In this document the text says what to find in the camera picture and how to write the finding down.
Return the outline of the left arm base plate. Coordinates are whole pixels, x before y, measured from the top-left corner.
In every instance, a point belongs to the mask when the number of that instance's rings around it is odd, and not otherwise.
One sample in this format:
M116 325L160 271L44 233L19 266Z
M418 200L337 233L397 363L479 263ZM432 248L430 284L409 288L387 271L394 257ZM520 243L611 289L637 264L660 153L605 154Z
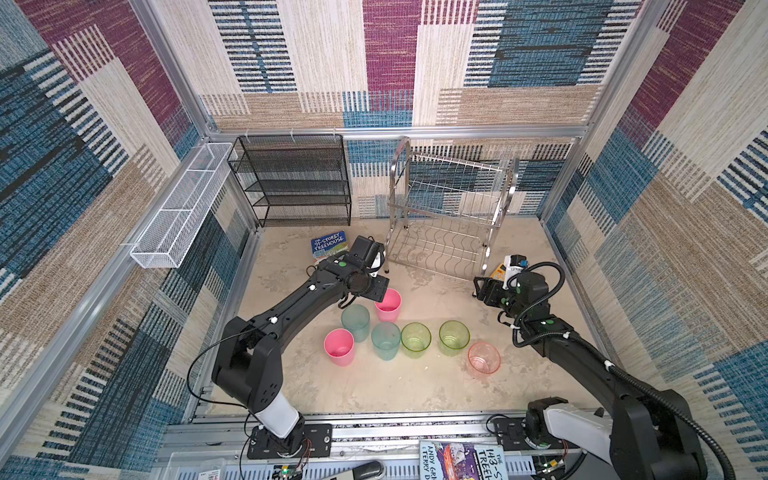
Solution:
M248 460L326 458L330 456L332 434L331 424L299 422L286 438L279 438L259 425L251 431L245 456Z

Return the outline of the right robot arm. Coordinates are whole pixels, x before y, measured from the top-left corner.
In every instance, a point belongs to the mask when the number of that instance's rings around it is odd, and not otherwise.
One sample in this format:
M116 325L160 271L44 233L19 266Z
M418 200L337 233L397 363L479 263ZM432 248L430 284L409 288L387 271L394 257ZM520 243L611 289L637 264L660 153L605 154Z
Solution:
M693 419L676 391L659 390L603 355L569 323L551 314L549 300L561 289L548 286L537 267L508 280L476 277L476 298L498 309L517 348L532 347L563 368L598 400L606 417L582 415L560 398L531 403L528 437L542 434L573 442L610 464L622 479L705 479L709 449L726 479L736 476L725 450Z

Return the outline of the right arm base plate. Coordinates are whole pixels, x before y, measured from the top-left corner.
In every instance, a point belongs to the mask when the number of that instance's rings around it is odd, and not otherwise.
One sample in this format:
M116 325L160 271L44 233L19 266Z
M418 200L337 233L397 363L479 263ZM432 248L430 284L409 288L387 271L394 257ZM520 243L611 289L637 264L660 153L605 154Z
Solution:
M535 450L525 433L523 418L492 415L486 426L505 452Z

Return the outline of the teal cup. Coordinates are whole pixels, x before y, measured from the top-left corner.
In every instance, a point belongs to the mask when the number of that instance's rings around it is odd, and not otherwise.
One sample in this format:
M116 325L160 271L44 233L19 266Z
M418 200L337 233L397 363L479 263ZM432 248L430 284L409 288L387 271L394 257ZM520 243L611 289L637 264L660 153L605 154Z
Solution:
M401 342L399 327L392 322L379 322L371 332L374 352L384 361L391 361L397 355Z
M356 343L364 342L370 332L370 312L363 305L353 304L346 307L341 315L344 329L349 331Z

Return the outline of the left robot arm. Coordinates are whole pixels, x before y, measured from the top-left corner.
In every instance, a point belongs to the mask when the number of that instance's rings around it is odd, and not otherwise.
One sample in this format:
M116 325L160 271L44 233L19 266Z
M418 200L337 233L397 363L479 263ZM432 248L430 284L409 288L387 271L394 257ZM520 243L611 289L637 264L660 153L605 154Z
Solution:
M305 445L304 417L282 393L282 353L294 337L327 307L358 298L380 302L389 279L379 271L385 245L359 236L349 250L317 264L307 280L263 313L234 317L217 345L211 380L264 426L268 448L293 454Z

